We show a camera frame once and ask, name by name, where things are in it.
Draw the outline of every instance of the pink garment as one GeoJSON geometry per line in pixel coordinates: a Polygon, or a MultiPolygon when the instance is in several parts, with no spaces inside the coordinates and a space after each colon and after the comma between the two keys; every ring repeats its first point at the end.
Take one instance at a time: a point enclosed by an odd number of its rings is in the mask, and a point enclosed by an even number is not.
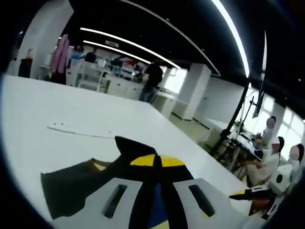
{"type": "Polygon", "coordinates": [[[64,73],[69,51],[69,43],[70,41],[67,34],[63,35],[61,40],[58,42],[51,61],[51,71],[53,73],[64,73]]]}

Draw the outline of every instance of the ceiling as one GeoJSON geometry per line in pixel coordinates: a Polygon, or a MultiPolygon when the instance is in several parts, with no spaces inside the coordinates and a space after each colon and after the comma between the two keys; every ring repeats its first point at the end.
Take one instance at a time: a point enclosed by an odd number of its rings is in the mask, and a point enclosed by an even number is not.
{"type": "MultiPolygon", "coordinates": [[[[234,37],[211,0],[132,0],[154,12],[190,38],[221,73],[221,78],[244,85],[243,62],[234,37]]],[[[302,0],[221,0],[231,16],[252,73],[252,85],[258,87],[267,35],[265,90],[282,104],[288,104],[305,119],[305,3],[302,0]]],[[[73,34],[72,43],[82,40],[105,44],[116,42],[119,49],[148,61],[154,55],[127,43],[100,34],[81,31],[80,27],[113,34],[144,46],[177,65],[207,64],[206,58],[180,33],[162,20],[121,0],[70,0],[74,9],[63,33],[73,34]]]]}

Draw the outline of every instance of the hanging clothes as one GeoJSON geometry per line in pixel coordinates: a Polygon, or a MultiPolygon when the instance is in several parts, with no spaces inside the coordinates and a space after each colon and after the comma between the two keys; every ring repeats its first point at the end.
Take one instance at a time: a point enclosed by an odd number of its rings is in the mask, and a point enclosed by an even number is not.
{"type": "Polygon", "coordinates": [[[59,41],[51,60],[51,82],[66,84],[66,64],[69,52],[69,38],[65,34],[59,41]]]}

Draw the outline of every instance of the led light strip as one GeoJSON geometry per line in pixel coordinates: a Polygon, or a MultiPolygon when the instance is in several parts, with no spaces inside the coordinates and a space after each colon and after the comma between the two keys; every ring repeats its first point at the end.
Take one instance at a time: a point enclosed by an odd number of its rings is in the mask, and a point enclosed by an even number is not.
{"type": "Polygon", "coordinates": [[[143,47],[143,46],[141,46],[141,45],[138,45],[138,44],[136,44],[136,43],[133,43],[133,42],[131,42],[131,41],[129,41],[129,40],[126,40],[126,39],[123,39],[123,38],[121,38],[121,37],[117,37],[117,36],[111,35],[111,34],[109,34],[109,33],[97,31],[97,30],[86,29],[86,28],[81,28],[81,30],[88,31],[88,32],[95,32],[95,33],[98,33],[98,34],[101,34],[101,35],[104,35],[104,36],[108,36],[108,37],[112,37],[112,38],[118,39],[118,40],[120,40],[120,41],[122,41],[122,42],[126,42],[126,43],[128,43],[128,44],[134,45],[134,46],[136,46],[136,47],[138,47],[138,48],[140,48],[140,49],[143,49],[143,50],[145,50],[145,51],[147,51],[147,52],[149,52],[149,53],[151,53],[151,54],[153,54],[153,55],[159,57],[160,59],[162,59],[162,60],[168,62],[169,64],[171,64],[171,65],[174,66],[175,68],[181,69],[181,67],[179,67],[177,64],[171,62],[170,60],[168,60],[168,59],[166,59],[166,58],[164,58],[164,57],[162,57],[161,55],[155,53],[154,51],[151,51],[151,50],[149,50],[149,49],[146,49],[145,47],[143,47]]]}
{"type": "Polygon", "coordinates": [[[217,74],[218,74],[217,76],[221,76],[221,75],[220,75],[220,72],[217,70],[217,68],[216,68],[215,65],[212,63],[212,61],[207,57],[207,55],[205,55],[205,53],[202,51],[202,49],[199,48],[199,47],[198,47],[189,37],[187,37],[183,32],[181,32],[178,28],[176,28],[175,26],[173,26],[171,23],[169,23],[166,19],[160,17],[158,14],[155,14],[154,12],[148,10],[147,8],[145,8],[145,7],[143,7],[143,6],[140,6],[140,5],[136,4],[136,3],[133,3],[133,2],[131,2],[131,1],[128,1],[128,0],[119,0],[119,1],[122,1],[122,2],[128,3],[128,4],[130,4],[130,5],[133,5],[133,6],[137,7],[137,8],[139,8],[139,9],[141,9],[141,10],[143,10],[143,11],[145,11],[145,12],[151,14],[151,15],[153,15],[154,17],[160,19],[160,20],[163,21],[165,24],[167,24],[168,26],[170,26],[172,29],[174,29],[176,32],[178,32],[181,36],[183,36],[189,43],[191,43],[192,46],[194,46],[194,47],[198,50],[198,52],[200,52],[200,54],[201,54],[202,56],[204,56],[204,58],[210,63],[210,65],[211,65],[211,66],[215,69],[215,71],[217,72],[217,74]]]}
{"type": "Polygon", "coordinates": [[[140,61],[142,61],[142,62],[145,62],[145,63],[147,63],[147,64],[151,64],[151,62],[149,62],[149,61],[147,61],[147,60],[144,60],[144,59],[142,59],[141,57],[132,55],[132,54],[130,54],[130,53],[128,53],[128,52],[124,52],[124,51],[121,51],[121,50],[119,50],[119,49],[115,49],[115,48],[113,48],[113,47],[109,47],[109,46],[106,46],[106,45],[103,45],[103,44],[98,44],[98,43],[89,42],[89,41],[83,41],[83,42],[84,42],[84,43],[87,43],[87,44],[93,44],[93,45],[101,46],[101,47],[106,48],[106,49],[111,49],[111,50],[114,50],[114,51],[116,51],[116,52],[120,52],[120,53],[123,53],[123,54],[125,54],[125,55],[128,55],[128,56],[131,56],[131,57],[133,57],[133,58],[136,58],[136,59],[138,59],[138,60],[140,60],[140,61]]]}
{"type": "Polygon", "coordinates": [[[246,77],[248,78],[249,73],[250,73],[249,64],[247,61],[246,53],[244,51],[244,46],[243,46],[242,40],[239,37],[237,29],[236,29],[230,15],[228,14],[227,10],[224,8],[223,4],[219,0],[211,0],[211,1],[213,2],[213,4],[216,6],[216,8],[219,10],[221,15],[225,19],[227,25],[229,26],[229,28],[231,30],[232,35],[234,36],[235,42],[237,44],[240,56],[241,56],[243,64],[244,64],[244,73],[245,73],[246,77]]]}

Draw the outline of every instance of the dark jeans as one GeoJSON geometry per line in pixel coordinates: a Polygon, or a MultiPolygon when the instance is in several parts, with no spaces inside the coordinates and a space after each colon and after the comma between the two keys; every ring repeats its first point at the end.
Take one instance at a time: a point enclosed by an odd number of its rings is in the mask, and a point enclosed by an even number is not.
{"type": "Polygon", "coordinates": [[[139,101],[147,102],[153,104],[157,97],[157,89],[156,88],[143,88],[139,97],[139,101]]]}

